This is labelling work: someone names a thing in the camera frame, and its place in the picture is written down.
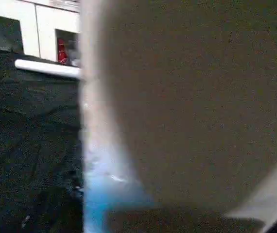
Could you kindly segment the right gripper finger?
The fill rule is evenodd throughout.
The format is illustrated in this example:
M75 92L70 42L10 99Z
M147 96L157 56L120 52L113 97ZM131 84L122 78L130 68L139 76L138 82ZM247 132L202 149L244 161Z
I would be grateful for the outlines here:
M80 165L57 167L45 178L40 233L83 232L83 177Z

